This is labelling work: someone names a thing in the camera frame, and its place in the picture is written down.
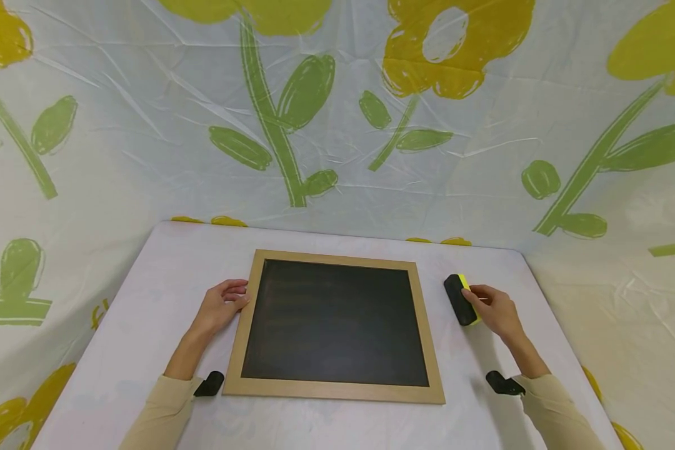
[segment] hand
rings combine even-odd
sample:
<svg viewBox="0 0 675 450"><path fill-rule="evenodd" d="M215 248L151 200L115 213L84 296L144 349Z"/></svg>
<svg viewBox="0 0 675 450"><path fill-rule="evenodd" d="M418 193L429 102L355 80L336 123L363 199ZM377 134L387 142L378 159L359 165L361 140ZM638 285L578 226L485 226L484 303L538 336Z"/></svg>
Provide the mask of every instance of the hand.
<svg viewBox="0 0 675 450"><path fill-rule="evenodd" d="M462 295L473 305L492 332L503 341L525 335L516 304L508 294L485 284L475 284L470 289L472 292L463 289Z"/></svg>
<svg viewBox="0 0 675 450"><path fill-rule="evenodd" d="M249 297L244 295L247 285L248 280L226 279L208 289L190 330L213 337L225 328L235 313L248 304Z"/></svg>

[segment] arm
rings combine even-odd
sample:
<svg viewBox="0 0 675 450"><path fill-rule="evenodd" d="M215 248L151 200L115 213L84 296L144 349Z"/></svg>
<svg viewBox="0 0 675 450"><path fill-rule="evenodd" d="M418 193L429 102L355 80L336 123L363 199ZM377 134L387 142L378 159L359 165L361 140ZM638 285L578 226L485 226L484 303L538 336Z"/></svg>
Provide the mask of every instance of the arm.
<svg viewBox="0 0 675 450"><path fill-rule="evenodd" d="M462 295L480 314L485 325L510 350L522 375L516 381L526 390L522 408L540 432L548 450L604 450L588 421L578 411L560 380L550 373L528 339L518 311L508 294L490 286L471 286Z"/></svg>
<svg viewBox="0 0 675 450"><path fill-rule="evenodd" d="M243 279L229 279L208 289L120 450L175 449L192 412L193 393L202 381L195 377L195 370L215 334L248 303L248 296L243 295L247 284Z"/></svg>

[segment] yellow eraser edge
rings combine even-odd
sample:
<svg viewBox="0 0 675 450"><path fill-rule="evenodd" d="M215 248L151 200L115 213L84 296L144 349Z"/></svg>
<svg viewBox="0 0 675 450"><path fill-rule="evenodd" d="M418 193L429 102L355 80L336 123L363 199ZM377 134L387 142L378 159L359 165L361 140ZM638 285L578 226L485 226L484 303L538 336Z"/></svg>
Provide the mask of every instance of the yellow eraser edge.
<svg viewBox="0 0 675 450"><path fill-rule="evenodd" d="M468 289L468 290L470 291L470 285L468 284L468 281L465 279L465 275L457 274L457 276L459 276L459 278L460 278L460 283L462 283L462 285L465 286L465 289ZM477 319L476 319L474 322L472 322L472 323L469 325L469 327L475 325L476 323L480 323L480 322L483 321L483 318L480 317L480 314L479 314L477 311L475 311L475 315L477 316Z"/></svg>

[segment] wooden frame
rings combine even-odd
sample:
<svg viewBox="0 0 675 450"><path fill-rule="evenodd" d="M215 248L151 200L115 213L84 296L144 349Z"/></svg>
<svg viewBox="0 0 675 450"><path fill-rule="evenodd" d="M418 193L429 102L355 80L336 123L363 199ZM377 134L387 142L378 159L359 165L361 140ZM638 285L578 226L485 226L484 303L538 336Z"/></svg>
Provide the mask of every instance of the wooden frame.
<svg viewBox="0 0 675 450"><path fill-rule="evenodd" d="M412 289L415 318L417 318L417 327L422 344L422 354L424 364L426 365L429 387L242 378L243 361L244 357L246 357L249 332L253 323L253 312L255 311L255 304L258 301L258 288L261 283L263 265L266 259L407 271ZM445 394L443 393L443 385L440 372L438 371L438 360L435 355L433 338L431 332L429 332L428 314L424 307L423 291L420 289L418 267L415 265L415 262L258 249L252 261L247 292L251 295L252 301L248 303L240 314L227 376L225 378L224 394L445 404Z"/></svg>

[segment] green leaf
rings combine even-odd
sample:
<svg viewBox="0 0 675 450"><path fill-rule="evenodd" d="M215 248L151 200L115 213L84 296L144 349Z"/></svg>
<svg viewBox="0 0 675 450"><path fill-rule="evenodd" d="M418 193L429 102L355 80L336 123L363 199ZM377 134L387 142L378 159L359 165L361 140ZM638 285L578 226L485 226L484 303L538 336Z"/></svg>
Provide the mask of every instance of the green leaf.
<svg viewBox="0 0 675 450"><path fill-rule="evenodd" d="M608 153L601 172L630 172L675 162L675 124L653 129Z"/></svg>
<svg viewBox="0 0 675 450"><path fill-rule="evenodd" d="M362 92L360 97L360 110L373 128L383 129L393 121L387 112L385 104L371 91Z"/></svg>
<svg viewBox="0 0 675 450"><path fill-rule="evenodd" d="M0 297L20 301L29 297L39 281L43 249L33 239L10 241L0 261Z"/></svg>
<svg viewBox="0 0 675 450"><path fill-rule="evenodd" d="M560 175L550 162L538 159L522 171L522 186L533 199L541 200L560 190Z"/></svg>
<svg viewBox="0 0 675 450"><path fill-rule="evenodd" d="M32 146L39 155L47 155L64 141L73 128L78 102L72 95L64 96L48 106L32 127Z"/></svg>
<svg viewBox="0 0 675 450"><path fill-rule="evenodd" d="M265 147L233 129L210 127L210 141L235 161L258 171L267 169L273 160Z"/></svg>
<svg viewBox="0 0 675 450"><path fill-rule="evenodd" d="M320 196L338 183L338 174L332 169L317 171L303 184L305 195Z"/></svg>
<svg viewBox="0 0 675 450"><path fill-rule="evenodd" d="M565 233L583 238L601 238L608 232L608 222L596 214L565 214L558 224Z"/></svg>
<svg viewBox="0 0 675 450"><path fill-rule="evenodd" d="M289 133L303 128L328 100L336 61L330 55L306 57L297 66L277 103L277 119Z"/></svg>
<svg viewBox="0 0 675 450"><path fill-rule="evenodd" d="M396 147L403 153L419 152L450 141L453 134L435 129L413 129L400 137Z"/></svg>

